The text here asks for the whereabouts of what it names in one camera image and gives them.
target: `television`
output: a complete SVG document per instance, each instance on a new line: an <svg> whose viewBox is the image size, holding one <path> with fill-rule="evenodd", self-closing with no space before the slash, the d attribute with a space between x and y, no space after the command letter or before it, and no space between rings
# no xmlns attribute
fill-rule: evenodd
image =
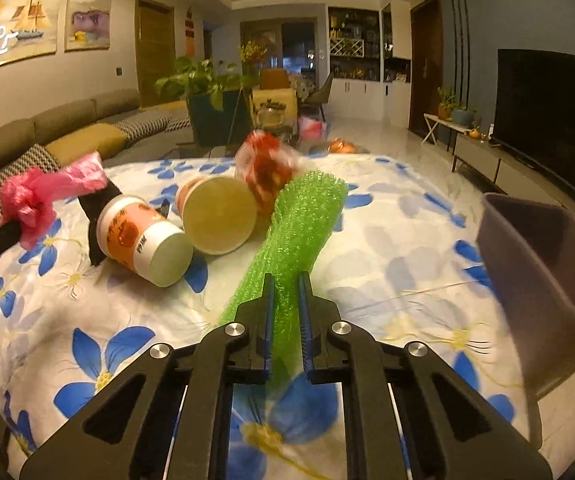
<svg viewBox="0 0 575 480"><path fill-rule="evenodd" d="M499 50L493 139L575 194L575 56Z"/></svg>

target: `green foam net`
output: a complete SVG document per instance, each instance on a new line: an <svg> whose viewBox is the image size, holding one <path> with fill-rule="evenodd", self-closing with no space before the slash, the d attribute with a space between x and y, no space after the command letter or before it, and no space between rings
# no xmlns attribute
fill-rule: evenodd
<svg viewBox="0 0 575 480"><path fill-rule="evenodd" d="M267 238L221 316L234 321L241 303L261 296L267 272L274 276L275 316L272 362L295 369L300 345L298 275L312 271L347 197L347 185L322 171L295 178L278 197Z"/></svg>

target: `metal bolt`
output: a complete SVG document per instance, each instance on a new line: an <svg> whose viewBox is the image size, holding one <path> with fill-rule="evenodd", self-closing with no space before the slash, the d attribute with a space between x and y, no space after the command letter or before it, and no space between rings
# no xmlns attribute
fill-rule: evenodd
<svg viewBox="0 0 575 480"><path fill-rule="evenodd" d="M414 343L410 343L408 346L408 352L414 357L423 357L427 355L427 346L418 341L414 341Z"/></svg>
<svg viewBox="0 0 575 480"><path fill-rule="evenodd" d="M332 324L331 331L334 334L346 335L352 332L352 325L350 325L347 321L337 321L336 323Z"/></svg>
<svg viewBox="0 0 575 480"><path fill-rule="evenodd" d="M245 325L243 323L229 323L229 325L225 327L225 333L232 337L241 335L243 332L245 332Z"/></svg>
<svg viewBox="0 0 575 480"><path fill-rule="evenodd" d="M150 348L150 355L154 359L163 359L167 357L170 353L170 345L166 345L165 343L158 343Z"/></svg>

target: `gray plastic bin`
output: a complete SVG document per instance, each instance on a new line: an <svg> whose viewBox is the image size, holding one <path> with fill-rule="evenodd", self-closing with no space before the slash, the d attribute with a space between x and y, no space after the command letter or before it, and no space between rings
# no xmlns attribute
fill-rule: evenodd
<svg viewBox="0 0 575 480"><path fill-rule="evenodd" d="M489 193L478 245L519 352L525 389L540 399L575 371L575 216Z"/></svg>

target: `orange and white paper cup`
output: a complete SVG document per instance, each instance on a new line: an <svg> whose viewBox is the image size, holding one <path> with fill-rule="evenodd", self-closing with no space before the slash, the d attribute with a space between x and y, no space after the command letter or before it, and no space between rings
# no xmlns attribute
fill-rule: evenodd
<svg viewBox="0 0 575 480"><path fill-rule="evenodd" d="M199 176L176 194L185 234L205 254L227 254L243 245L256 224L248 185L225 175Z"/></svg>
<svg viewBox="0 0 575 480"><path fill-rule="evenodd" d="M137 196L119 195L107 203L96 238L106 256L158 286L180 280L192 260L183 231Z"/></svg>

